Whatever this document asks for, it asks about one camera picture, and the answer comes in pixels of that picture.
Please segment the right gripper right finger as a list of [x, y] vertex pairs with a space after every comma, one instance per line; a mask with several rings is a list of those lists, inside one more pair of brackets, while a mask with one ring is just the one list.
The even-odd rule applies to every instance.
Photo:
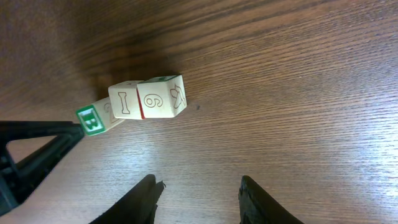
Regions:
[[238, 199], [240, 224], [303, 224], [248, 175], [242, 176]]

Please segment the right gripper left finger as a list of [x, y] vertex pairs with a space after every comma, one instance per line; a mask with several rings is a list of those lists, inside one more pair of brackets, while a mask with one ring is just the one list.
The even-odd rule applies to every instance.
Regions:
[[146, 175], [111, 208], [90, 224], [154, 224], [157, 202], [165, 184]]

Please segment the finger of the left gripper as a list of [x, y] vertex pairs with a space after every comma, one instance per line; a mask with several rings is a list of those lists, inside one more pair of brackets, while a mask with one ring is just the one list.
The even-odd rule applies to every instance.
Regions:
[[[53, 139], [14, 162], [9, 142], [47, 136]], [[1, 121], [1, 215], [22, 205], [84, 136], [82, 126], [71, 121]]]

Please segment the green B block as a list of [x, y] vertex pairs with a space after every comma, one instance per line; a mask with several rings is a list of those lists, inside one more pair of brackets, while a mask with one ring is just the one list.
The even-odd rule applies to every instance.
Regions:
[[76, 116], [88, 136], [105, 133], [124, 122], [114, 116], [109, 97], [76, 110]]

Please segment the green sided letter block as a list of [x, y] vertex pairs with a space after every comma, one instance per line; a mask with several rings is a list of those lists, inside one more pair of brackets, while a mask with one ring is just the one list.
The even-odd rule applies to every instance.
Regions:
[[144, 119], [137, 93], [138, 81], [125, 81], [108, 88], [114, 116], [121, 119]]

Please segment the red sided number block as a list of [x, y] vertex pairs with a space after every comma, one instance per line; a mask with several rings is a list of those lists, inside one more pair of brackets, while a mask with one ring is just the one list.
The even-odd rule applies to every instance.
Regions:
[[187, 107], [182, 75], [151, 78], [137, 90], [145, 118], [174, 118]]

